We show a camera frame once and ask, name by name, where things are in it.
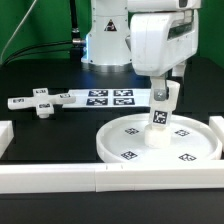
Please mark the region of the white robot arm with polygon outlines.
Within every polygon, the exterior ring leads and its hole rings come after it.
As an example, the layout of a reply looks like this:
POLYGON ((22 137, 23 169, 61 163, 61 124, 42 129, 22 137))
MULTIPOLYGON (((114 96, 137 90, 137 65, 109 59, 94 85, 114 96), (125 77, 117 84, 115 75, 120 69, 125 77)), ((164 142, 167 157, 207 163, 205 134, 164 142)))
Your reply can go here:
POLYGON ((91 0, 85 67, 151 79, 154 99, 168 99, 166 73, 197 52, 202 0, 91 0))

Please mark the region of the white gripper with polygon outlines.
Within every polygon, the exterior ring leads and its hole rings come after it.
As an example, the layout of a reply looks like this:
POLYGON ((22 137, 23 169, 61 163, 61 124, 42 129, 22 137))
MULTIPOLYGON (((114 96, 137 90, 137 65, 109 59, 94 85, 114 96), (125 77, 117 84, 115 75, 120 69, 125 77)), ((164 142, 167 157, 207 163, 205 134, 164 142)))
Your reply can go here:
POLYGON ((137 75, 151 78, 156 101, 168 99, 166 75, 183 77, 188 58, 197 52, 199 16, 196 9, 136 12, 130 23, 132 66, 137 75))

